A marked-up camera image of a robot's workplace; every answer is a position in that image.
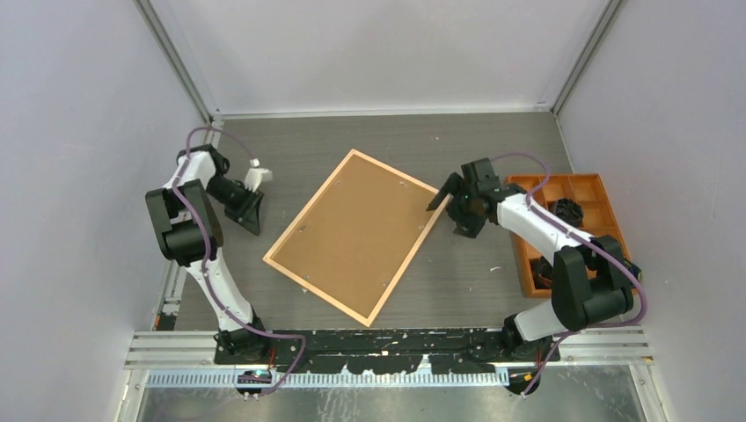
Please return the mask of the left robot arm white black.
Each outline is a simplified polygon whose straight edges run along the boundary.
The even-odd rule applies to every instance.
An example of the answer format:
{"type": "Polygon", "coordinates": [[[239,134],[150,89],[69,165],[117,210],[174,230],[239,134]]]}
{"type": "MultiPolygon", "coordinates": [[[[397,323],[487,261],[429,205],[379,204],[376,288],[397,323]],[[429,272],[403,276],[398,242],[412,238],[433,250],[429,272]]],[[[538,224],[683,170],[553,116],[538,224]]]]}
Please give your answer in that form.
{"type": "Polygon", "coordinates": [[[225,216],[249,233],[260,234],[260,185],[273,173],[250,161],[241,180],[227,178],[229,160],[213,146],[183,149],[177,169],[160,188],[145,195],[146,206],[164,257],[186,269],[200,286],[216,314],[217,349],[261,363],[270,350],[264,327],[253,306],[239,292],[223,256],[223,231],[211,201],[225,216]]]}

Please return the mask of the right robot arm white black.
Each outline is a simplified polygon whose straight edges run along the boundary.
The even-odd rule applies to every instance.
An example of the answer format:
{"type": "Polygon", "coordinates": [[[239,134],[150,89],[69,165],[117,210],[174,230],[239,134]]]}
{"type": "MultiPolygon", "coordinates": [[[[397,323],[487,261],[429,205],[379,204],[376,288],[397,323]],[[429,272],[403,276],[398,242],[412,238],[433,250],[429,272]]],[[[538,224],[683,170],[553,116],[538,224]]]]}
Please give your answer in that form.
{"type": "Polygon", "coordinates": [[[558,333],[581,331],[633,308],[639,281],[625,265],[619,241],[562,221],[531,190],[501,182],[490,159],[451,173],[427,209],[440,206],[456,234],[474,238],[490,222],[522,238],[552,269],[550,298],[503,323],[500,342],[510,359],[526,360],[558,333]]]}

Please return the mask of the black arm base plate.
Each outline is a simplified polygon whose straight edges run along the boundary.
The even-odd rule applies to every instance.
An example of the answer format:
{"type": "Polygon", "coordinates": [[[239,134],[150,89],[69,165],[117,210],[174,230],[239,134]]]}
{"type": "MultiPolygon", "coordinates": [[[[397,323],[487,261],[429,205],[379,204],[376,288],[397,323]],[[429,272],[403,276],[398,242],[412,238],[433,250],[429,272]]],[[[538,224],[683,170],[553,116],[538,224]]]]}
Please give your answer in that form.
{"type": "Polygon", "coordinates": [[[537,366],[553,342],[528,343],[487,328],[286,330],[260,336],[247,330],[220,331],[218,365],[260,365],[293,374],[411,374],[427,364],[435,375],[482,374],[496,364],[537,366]]]}

